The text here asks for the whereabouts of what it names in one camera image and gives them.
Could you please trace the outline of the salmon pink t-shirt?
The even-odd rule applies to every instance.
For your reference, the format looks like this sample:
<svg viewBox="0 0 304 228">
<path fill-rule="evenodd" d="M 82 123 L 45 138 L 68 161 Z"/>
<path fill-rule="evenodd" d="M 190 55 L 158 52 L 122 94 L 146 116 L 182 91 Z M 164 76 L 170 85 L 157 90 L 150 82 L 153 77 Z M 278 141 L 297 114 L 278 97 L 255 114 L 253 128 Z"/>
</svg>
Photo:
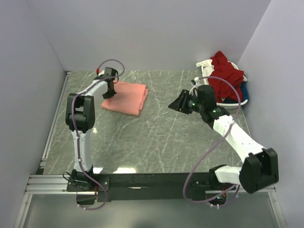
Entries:
<svg viewBox="0 0 304 228">
<path fill-rule="evenodd" d="M 148 95 L 144 84 L 119 81 L 114 86 L 116 94 L 101 103 L 105 110 L 139 116 Z"/>
</svg>

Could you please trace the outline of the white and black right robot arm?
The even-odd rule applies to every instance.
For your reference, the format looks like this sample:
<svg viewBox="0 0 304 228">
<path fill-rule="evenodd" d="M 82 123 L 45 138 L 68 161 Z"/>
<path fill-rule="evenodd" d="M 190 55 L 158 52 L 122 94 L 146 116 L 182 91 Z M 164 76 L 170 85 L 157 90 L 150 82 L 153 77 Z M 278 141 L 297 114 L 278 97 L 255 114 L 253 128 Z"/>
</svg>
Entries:
<svg viewBox="0 0 304 228">
<path fill-rule="evenodd" d="M 218 190 L 229 183 L 240 185 L 252 194 L 279 181 L 276 151 L 254 141 L 224 107 L 218 106 L 211 86 L 198 86 L 193 95 L 183 89 L 168 108 L 184 114 L 199 113 L 202 120 L 221 135 L 240 157 L 241 167 L 220 165 L 209 170 L 211 188 Z"/>
</svg>

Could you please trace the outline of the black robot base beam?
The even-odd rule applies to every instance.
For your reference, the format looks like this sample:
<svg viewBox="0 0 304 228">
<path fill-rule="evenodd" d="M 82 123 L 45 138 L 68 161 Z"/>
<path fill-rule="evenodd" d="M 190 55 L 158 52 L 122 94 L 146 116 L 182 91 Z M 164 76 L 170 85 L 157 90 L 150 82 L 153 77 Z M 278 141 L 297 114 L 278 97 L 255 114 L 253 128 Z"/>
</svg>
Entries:
<svg viewBox="0 0 304 228">
<path fill-rule="evenodd" d="M 216 193 L 225 194 L 235 190 L 231 183 L 220 183 L 207 172 L 194 173 L 185 184 L 186 173 L 131 173 L 131 174 L 91 174 L 87 178 L 83 173 L 73 171 L 64 173 L 67 180 L 67 192 L 76 193 L 80 205 L 92 205 L 94 202 L 117 200 L 178 200 L 202 202 L 216 197 Z"/>
</svg>

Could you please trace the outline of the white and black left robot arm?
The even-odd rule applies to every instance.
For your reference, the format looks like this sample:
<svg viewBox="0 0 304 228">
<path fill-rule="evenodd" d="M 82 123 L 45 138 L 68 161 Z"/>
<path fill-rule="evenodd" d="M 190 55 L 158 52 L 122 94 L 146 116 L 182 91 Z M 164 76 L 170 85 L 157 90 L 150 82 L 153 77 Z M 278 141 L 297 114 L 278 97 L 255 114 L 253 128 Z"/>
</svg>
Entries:
<svg viewBox="0 0 304 228">
<path fill-rule="evenodd" d="M 112 98 L 116 94 L 114 80 L 117 77 L 118 71 L 114 68 L 107 67 L 102 72 L 97 70 L 97 76 L 87 88 L 67 97 L 65 122 L 73 137 L 75 155 L 68 187 L 75 188 L 74 191 L 106 191 L 93 172 L 90 135 L 95 125 L 95 98 Z"/>
</svg>

